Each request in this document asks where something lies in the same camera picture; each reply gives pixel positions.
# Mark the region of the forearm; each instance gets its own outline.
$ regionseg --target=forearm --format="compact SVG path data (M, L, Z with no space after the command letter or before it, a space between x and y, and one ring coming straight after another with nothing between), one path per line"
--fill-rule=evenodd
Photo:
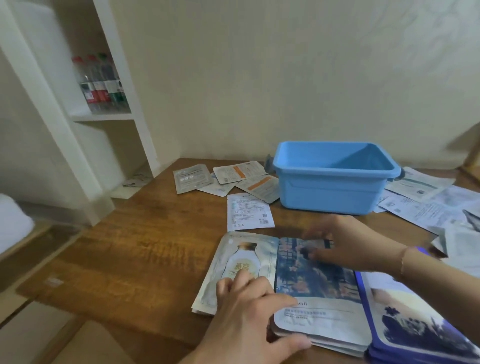
M423 298L473 343L480 344L480 279L416 249L405 251L403 274L397 263L392 262L386 273Z

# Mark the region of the bottle illustration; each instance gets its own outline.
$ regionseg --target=bottle illustration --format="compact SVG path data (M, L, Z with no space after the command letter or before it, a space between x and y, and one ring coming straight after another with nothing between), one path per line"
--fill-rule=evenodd
M238 249L228 258L225 269L222 273L222 278L235 278L240 269L249 271L254 277L260 274L260 259L255 252L257 243L241 242Z

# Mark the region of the blue plastic bin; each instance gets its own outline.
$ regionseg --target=blue plastic bin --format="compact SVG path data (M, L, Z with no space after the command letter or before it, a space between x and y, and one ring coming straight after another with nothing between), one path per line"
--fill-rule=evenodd
M273 165L287 208L365 215L401 168L373 143L282 142Z

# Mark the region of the white cabinet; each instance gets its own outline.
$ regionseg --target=white cabinet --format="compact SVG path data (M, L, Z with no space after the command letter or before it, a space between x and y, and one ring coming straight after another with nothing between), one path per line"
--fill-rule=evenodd
M108 0L0 0L0 47L82 187L92 224L136 169L148 162L160 172ZM131 112L90 111L71 58L98 52L111 53Z

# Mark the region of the wooden table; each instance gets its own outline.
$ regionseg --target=wooden table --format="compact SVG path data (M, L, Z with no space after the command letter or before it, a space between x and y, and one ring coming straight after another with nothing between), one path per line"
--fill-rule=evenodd
M227 232L227 199L200 191L177 195L172 171L229 160L179 159L140 192L119 206L18 289L28 298L59 309L157 335L159 345L197 345L210 318L191 312L221 237ZM456 171L428 172L442 177ZM459 176L457 184L477 189ZM241 192L234 188L230 193ZM276 228L251 232L300 237L319 213L271 205ZM389 213L359 218L374 230L408 245L428 246L434 235ZM52 282L63 282L60 285ZM289 363L360 363L314 347Z

